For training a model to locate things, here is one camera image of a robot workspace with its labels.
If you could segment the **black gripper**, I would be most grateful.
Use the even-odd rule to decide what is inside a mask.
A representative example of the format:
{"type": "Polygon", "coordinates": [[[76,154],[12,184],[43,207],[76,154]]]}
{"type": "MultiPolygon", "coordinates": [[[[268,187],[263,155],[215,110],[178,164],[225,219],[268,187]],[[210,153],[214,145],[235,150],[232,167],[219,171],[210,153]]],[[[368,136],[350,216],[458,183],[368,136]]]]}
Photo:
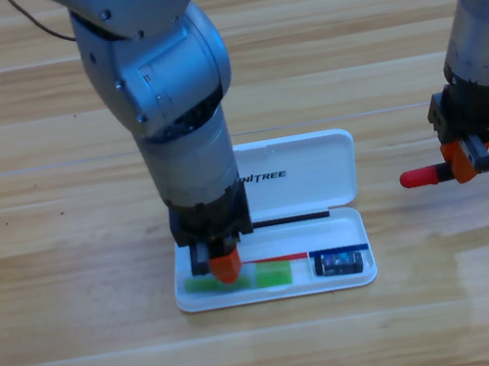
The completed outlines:
{"type": "Polygon", "coordinates": [[[211,203],[167,206],[172,237],[178,247],[189,248],[192,275],[212,273],[222,284],[234,284],[242,267],[240,235],[254,231],[243,182],[234,182],[211,203]]]}
{"type": "Polygon", "coordinates": [[[445,159],[439,178],[468,183],[489,171],[489,86],[446,76],[444,89],[433,94],[427,120],[433,126],[445,159]]]}

